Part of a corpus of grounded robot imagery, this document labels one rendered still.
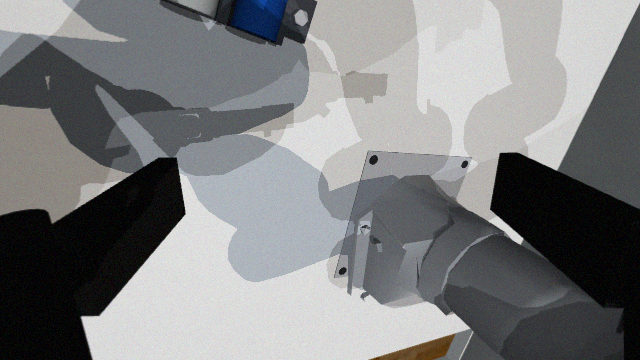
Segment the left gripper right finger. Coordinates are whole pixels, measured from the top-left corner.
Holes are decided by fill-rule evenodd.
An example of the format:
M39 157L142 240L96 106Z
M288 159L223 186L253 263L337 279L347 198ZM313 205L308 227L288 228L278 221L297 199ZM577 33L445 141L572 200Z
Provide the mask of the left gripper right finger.
M514 152L499 154L490 210L603 308L624 308L624 360L640 360L640 209Z

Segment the blue cylinder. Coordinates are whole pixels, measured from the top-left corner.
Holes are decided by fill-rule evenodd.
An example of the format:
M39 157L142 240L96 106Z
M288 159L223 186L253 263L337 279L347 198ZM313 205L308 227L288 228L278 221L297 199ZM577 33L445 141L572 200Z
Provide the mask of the blue cylinder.
M276 42L288 0L236 0L231 26Z

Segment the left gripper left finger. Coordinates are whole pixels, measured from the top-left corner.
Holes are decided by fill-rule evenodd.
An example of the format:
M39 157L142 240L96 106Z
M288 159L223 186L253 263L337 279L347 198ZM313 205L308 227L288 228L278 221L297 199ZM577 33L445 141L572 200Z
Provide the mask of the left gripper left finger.
M0 360L93 360L81 317L100 316L185 214L165 157L53 224L43 209L0 215Z

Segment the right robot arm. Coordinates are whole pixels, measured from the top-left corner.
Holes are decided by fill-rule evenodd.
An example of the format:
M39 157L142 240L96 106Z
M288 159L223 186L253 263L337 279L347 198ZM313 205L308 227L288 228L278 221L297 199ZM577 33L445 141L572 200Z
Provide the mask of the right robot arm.
M505 360L624 360L624 308L603 308L429 175L404 176L356 215L347 292L434 304Z

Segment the grey cylinder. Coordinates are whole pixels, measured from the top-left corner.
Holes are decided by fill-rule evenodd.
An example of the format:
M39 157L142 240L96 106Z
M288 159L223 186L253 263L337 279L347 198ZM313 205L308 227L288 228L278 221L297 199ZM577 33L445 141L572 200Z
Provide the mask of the grey cylinder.
M215 18L219 0L167 0L199 14Z

